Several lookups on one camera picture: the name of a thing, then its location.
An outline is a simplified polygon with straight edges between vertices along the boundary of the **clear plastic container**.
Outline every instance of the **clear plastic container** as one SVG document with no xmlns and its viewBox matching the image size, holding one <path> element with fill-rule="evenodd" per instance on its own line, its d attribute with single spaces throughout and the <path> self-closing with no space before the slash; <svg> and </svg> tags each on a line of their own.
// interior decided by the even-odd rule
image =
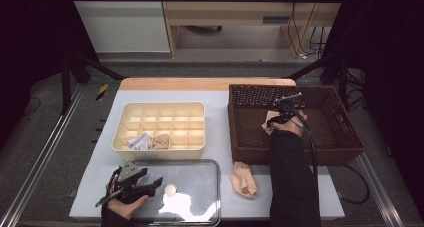
<svg viewBox="0 0 424 227">
<path fill-rule="evenodd" d="M 155 196 L 133 216 L 136 223 L 158 226 L 216 226 L 220 221 L 218 164 L 213 160 L 135 162 L 148 168 L 137 185 L 163 177 Z M 167 186 L 176 192 L 165 191 Z"/>
</svg>

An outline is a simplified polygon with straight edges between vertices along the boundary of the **cream tray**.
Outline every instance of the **cream tray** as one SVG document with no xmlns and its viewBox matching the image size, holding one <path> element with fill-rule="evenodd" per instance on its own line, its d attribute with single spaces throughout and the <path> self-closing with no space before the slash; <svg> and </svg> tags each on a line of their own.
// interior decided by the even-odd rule
<svg viewBox="0 0 424 227">
<path fill-rule="evenodd" d="M 152 142 L 169 135 L 168 149 L 132 150 L 128 141 L 146 132 Z M 112 148 L 126 160 L 199 159 L 205 145 L 205 106 L 201 102 L 128 103 Z"/>
</svg>

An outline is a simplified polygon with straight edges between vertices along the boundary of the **wall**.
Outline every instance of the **wall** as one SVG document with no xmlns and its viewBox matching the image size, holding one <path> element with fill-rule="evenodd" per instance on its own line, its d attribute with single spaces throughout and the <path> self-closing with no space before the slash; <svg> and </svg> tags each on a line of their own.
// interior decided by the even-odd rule
<svg viewBox="0 0 424 227">
<path fill-rule="evenodd" d="M 160 2 L 75 2 L 97 53 L 169 53 Z"/>
</svg>

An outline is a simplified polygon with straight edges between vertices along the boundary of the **crumpled cloth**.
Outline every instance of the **crumpled cloth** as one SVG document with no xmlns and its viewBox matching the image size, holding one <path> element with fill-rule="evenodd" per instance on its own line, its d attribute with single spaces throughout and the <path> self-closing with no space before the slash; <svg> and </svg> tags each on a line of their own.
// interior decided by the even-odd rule
<svg viewBox="0 0 424 227">
<path fill-rule="evenodd" d="M 243 196 L 252 198 L 258 191 L 249 166 L 243 162 L 234 162 L 234 172 L 230 176 L 230 181 L 233 189 Z"/>
<path fill-rule="evenodd" d="M 148 150 L 151 146 L 152 139 L 146 132 L 143 132 L 140 137 L 128 141 L 128 148 L 132 150 Z"/>
<path fill-rule="evenodd" d="M 168 149 L 169 135 L 162 134 L 153 139 L 152 149 Z"/>
<path fill-rule="evenodd" d="M 267 126 L 267 122 L 268 122 L 268 120 L 270 120 L 271 118 L 273 118 L 273 117 L 275 117 L 275 116 L 279 116 L 280 115 L 280 113 L 278 112 L 278 111 L 271 111 L 271 110 L 269 110 L 268 112 L 267 112 L 267 114 L 266 114 L 266 119 L 265 119 L 265 123 L 263 123 L 261 126 L 262 126 L 262 129 L 264 129 L 265 130 L 265 132 L 267 133 L 267 134 L 269 134 L 269 135 L 271 135 L 271 133 L 272 133 L 272 131 L 274 131 L 274 128 L 272 128 L 272 127 L 269 127 L 268 128 L 268 126 Z"/>
</svg>

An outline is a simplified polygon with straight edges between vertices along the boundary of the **cabinet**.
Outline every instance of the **cabinet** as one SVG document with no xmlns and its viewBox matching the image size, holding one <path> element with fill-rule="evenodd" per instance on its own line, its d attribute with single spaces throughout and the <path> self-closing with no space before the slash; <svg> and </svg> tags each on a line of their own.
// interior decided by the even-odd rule
<svg viewBox="0 0 424 227">
<path fill-rule="evenodd" d="M 339 6 L 338 3 L 163 2 L 172 56 L 175 56 L 179 28 L 187 25 L 279 25 L 293 56 L 297 56 L 308 38 L 309 28 L 332 26 Z"/>
</svg>

